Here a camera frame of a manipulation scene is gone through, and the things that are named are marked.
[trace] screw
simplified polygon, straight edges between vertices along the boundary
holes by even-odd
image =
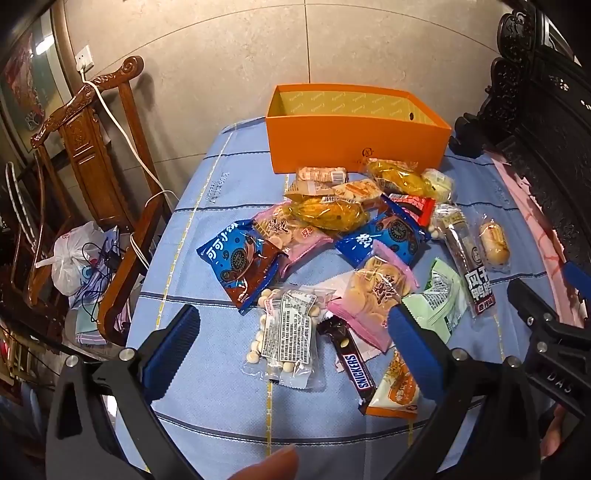
[[[463,362],[468,359],[468,353],[463,348],[454,348],[452,350],[452,357],[458,362]]]
[[[518,368],[521,366],[521,360],[519,360],[516,356],[509,355],[506,360],[507,363],[513,368]]]
[[[76,355],[70,355],[68,358],[66,358],[66,365],[68,367],[75,367],[78,365],[78,357]]]
[[[132,348],[124,348],[119,352],[119,358],[124,362],[130,361],[135,356],[135,350]]]

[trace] orange cardboard box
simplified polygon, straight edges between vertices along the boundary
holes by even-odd
[[[362,85],[278,85],[267,112],[275,173],[361,171],[364,157],[438,168],[452,128],[412,93]]]

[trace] yellow snack package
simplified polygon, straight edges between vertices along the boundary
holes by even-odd
[[[291,203],[289,211],[303,222],[324,230],[351,232],[367,223],[369,215],[353,200],[334,195],[310,197],[301,203]]]
[[[435,195],[431,182],[415,173],[413,166],[404,162],[368,158],[365,170],[368,177],[386,193],[406,193],[418,197]]]

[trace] chocolate bar wrapper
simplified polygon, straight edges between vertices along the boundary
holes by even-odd
[[[319,334],[330,337],[347,376],[359,394],[359,411],[365,415],[365,410],[375,393],[375,383],[351,337],[347,323],[333,316],[319,323],[317,329]]]

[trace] blue tablecloth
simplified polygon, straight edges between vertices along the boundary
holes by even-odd
[[[498,325],[491,318],[474,321],[466,313],[449,346],[461,346],[473,357],[491,362],[501,362],[508,355],[523,358],[529,335],[507,301],[508,281],[523,278],[554,305],[534,239],[490,157],[473,160],[448,151],[441,170],[455,179],[457,202],[466,215],[475,220],[485,212],[497,219],[512,249],[511,272],[490,274]],[[168,393],[152,406],[177,446],[207,480],[226,479],[264,458],[267,386],[241,373],[260,310],[241,316],[196,248],[232,221],[251,218],[281,201],[292,179],[293,175],[272,171],[264,119],[224,129],[168,223],[135,310],[128,340],[131,347],[138,347],[158,322],[166,326],[183,304],[191,303],[200,311],[197,341]],[[413,268],[421,285],[435,257],[453,265],[445,246],[431,242]],[[292,272],[288,280],[313,285],[350,269],[336,250],[327,249]],[[318,392],[273,389],[273,447],[298,445],[298,480],[382,480],[408,448],[409,424],[360,415],[357,392],[346,374],[335,370],[332,345],[325,338],[318,344],[326,388]],[[376,382],[391,356],[392,351],[368,362]],[[414,437],[433,408],[432,402],[421,400],[412,427]],[[443,467],[457,462],[477,414],[475,407],[467,415]],[[129,460],[143,467],[121,418],[116,432]]]

